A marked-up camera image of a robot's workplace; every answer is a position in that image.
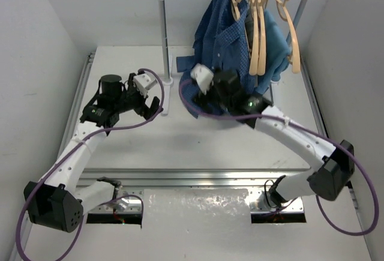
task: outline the blue shirt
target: blue shirt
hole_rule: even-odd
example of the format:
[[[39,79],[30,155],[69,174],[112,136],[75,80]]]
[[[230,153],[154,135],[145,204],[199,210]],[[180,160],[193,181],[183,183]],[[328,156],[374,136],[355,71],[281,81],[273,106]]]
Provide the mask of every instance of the blue shirt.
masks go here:
[[[212,0],[205,11],[195,33],[193,44],[194,55],[177,57],[178,72],[184,72],[180,83],[191,79],[190,71],[197,64],[210,69],[236,70],[245,91],[249,94],[264,94],[271,81],[279,81],[280,73],[288,66],[287,55],[291,50],[281,29],[268,10],[264,11],[266,29],[266,68],[262,76],[249,75],[250,57],[245,33],[245,18],[248,3],[242,0],[238,4],[240,19],[235,21],[230,0]],[[182,92],[184,98],[195,108],[192,99],[199,93],[199,87],[189,84]],[[222,110],[214,110],[213,114],[222,114]]]
[[[244,89],[248,93],[253,91],[256,77],[249,75],[250,58],[245,37],[248,2],[242,0],[238,4],[241,16],[237,21],[233,18],[231,6],[230,0],[211,1],[195,33],[194,56],[176,59],[178,72],[184,72],[181,83],[191,78],[190,70],[200,63],[210,69],[236,70]],[[189,84],[184,88],[183,96],[193,104],[192,98],[199,92],[199,87]]]
[[[287,56],[291,49],[287,44],[280,27],[272,14],[264,10],[265,38],[266,38],[266,64],[265,74],[257,77],[257,87],[255,91],[264,94],[271,81],[280,80],[280,74],[289,65]]]

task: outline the white table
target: white table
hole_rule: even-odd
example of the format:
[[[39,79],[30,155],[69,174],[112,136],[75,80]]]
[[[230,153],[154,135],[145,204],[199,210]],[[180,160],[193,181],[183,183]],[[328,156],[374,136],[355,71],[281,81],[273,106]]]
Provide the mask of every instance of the white table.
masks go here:
[[[170,52],[175,65],[175,57],[187,55],[191,49],[173,47]],[[118,74],[126,79],[138,68],[150,68],[161,74],[162,64],[161,47],[99,47],[82,107],[93,96],[102,75]],[[162,170],[172,170],[175,174],[193,169],[195,174],[201,174],[217,169],[227,175],[234,172],[235,176],[241,172],[239,169],[248,174],[300,171],[308,167],[272,138],[246,126],[194,119],[179,100],[180,75],[175,74],[176,68],[173,72],[175,85],[169,115],[159,116],[142,128],[111,133],[89,162],[84,179],[87,174],[98,173],[124,178],[136,171],[160,174]],[[285,72],[279,90],[282,110],[316,130],[301,74]],[[159,96],[160,90],[150,93]],[[121,115],[119,125],[141,121],[134,113],[126,113]],[[192,194],[199,195],[206,206],[198,206]],[[232,211],[221,212],[222,206],[209,203],[207,194],[220,200],[233,196],[237,203],[228,205]],[[363,237],[345,236],[327,225],[314,197],[303,198],[306,223],[276,225],[250,224],[245,195],[242,190],[229,188],[197,192],[145,190],[142,230],[135,225],[86,224],[66,260],[370,260]],[[348,190],[336,202],[323,203],[329,217],[339,226],[360,230]],[[33,225],[27,255],[33,260],[55,260],[72,238],[73,234]]]
[[[112,132],[98,147],[88,169],[304,169],[308,165],[271,137],[233,122],[192,117],[178,95],[181,74],[176,73],[176,56],[192,53],[189,47],[170,49],[175,84],[171,89],[167,117],[129,131]],[[123,80],[138,68],[163,75],[161,48],[99,47],[92,65],[81,108],[95,94],[99,78],[117,74]],[[316,130],[313,113],[300,74],[284,73],[281,108],[302,125]],[[160,97],[160,89],[150,96]],[[118,125],[142,122],[134,112],[120,115]]]

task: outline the white wall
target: white wall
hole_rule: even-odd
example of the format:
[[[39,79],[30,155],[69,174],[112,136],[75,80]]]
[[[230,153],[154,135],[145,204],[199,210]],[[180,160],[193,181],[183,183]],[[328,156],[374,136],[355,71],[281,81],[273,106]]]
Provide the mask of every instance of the white wall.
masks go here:
[[[48,0],[0,0],[0,260],[23,189],[57,156],[85,60]]]
[[[355,146],[384,204],[384,0],[329,0],[311,38],[307,62],[331,137]],[[373,203],[362,176],[353,177],[367,227]],[[383,260],[383,218],[367,237],[373,260]]]
[[[157,0],[49,0],[76,46],[89,53],[97,45],[160,45]],[[192,45],[210,0],[167,0],[170,45]],[[289,3],[293,15],[299,0]],[[309,0],[298,29],[305,47],[326,0]],[[275,6],[270,8],[276,13]]]

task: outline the wooden hanger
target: wooden hanger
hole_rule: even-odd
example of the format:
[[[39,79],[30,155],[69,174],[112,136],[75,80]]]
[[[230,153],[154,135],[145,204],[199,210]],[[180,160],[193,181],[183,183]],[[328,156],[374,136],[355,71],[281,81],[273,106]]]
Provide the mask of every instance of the wooden hanger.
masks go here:
[[[258,17],[260,20],[260,46],[259,46],[259,62],[257,65],[257,75],[260,75],[260,76],[265,74],[265,64],[266,64],[266,37],[265,37],[263,1],[264,0],[257,0]]]
[[[250,61],[250,75],[254,76],[258,72],[258,61],[259,61],[259,24],[257,21],[257,9],[256,0],[250,0],[251,14],[253,18],[253,42],[251,50],[251,61]]]
[[[288,56],[288,60],[292,64],[292,72],[293,73],[299,73],[301,70],[301,68],[300,68],[299,43],[298,43],[298,38],[296,35],[295,27],[293,25],[293,22],[292,22],[290,15],[289,15],[288,9],[286,8],[286,3],[289,0],[284,0],[284,2],[282,2],[281,0],[275,0],[275,1],[276,1],[277,10],[278,10],[278,13],[279,13],[281,19],[283,19],[285,22],[288,23],[289,32],[290,32],[291,39],[292,39],[292,54]],[[285,17],[281,13],[280,7],[283,9]]]

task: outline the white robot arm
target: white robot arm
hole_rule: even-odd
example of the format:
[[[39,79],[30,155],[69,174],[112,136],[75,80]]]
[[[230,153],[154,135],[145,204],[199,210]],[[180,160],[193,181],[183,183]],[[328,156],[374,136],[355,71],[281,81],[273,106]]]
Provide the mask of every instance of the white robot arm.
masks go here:
[[[206,67],[197,66],[191,76],[202,88],[194,102],[207,113],[209,104],[233,116],[263,114],[286,120],[285,124],[267,118],[242,118],[240,121],[272,136],[301,156],[311,167],[297,175],[279,177],[265,194],[266,207],[281,207],[289,200],[313,194],[326,200],[337,198],[354,171],[354,163],[346,154],[323,139],[287,126],[288,122],[293,121],[270,101],[260,94],[244,92],[236,72],[218,71],[213,74]],[[91,186],[76,190],[80,175],[92,153],[108,136],[109,131],[95,134],[86,141],[83,139],[101,128],[112,128],[118,122],[119,114],[129,110],[135,110],[145,119],[151,118],[158,110],[160,101],[155,97],[151,106],[147,107],[145,100],[155,84],[156,80],[147,74],[131,74],[128,88],[121,82],[120,76],[107,75],[100,79],[95,96],[85,106],[74,136],[58,160],[79,142],[83,146],[70,155],[33,196],[28,206],[28,214],[33,223],[72,232],[83,215],[117,197],[121,183],[108,178],[100,178]],[[341,145],[353,153],[350,143],[343,141]],[[35,182],[28,183],[24,189],[25,199],[36,185]]]
[[[83,215],[117,197],[121,183],[108,178],[100,178],[91,186],[76,190],[92,153],[109,131],[95,134],[86,141],[83,139],[102,128],[112,128],[118,122],[119,114],[129,110],[134,110],[146,120],[151,118],[159,109],[160,101],[154,97],[150,107],[146,106],[145,101],[148,91],[156,82],[147,74],[134,73],[127,80],[127,88],[120,76],[106,75],[100,79],[96,94],[85,106],[74,136],[58,160],[63,159],[79,142],[83,146],[71,154],[38,189],[28,206],[33,223],[72,232]],[[36,182],[28,183],[24,189],[25,199],[36,185]]]
[[[310,165],[306,172],[278,178],[265,194],[266,206],[280,207],[294,198],[314,194],[326,200],[337,198],[355,170],[355,164],[342,150],[321,138],[288,126],[295,122],[269,100],[257,93],[245,93],[235,71],[217,70],[213,73],[197,64],[191,71],[191,78],[200,88],[193,101],[205,113],[210,113],[211,106],[214,106],[232,116],[259,115],[259,118],[242,118],[240,122],[270,135]],[[277,118],[263,118],[261,115],[282,118],[286,122],[277,121]],[[341,146],[353,154],[353,146],[349,142],[344,140]]]

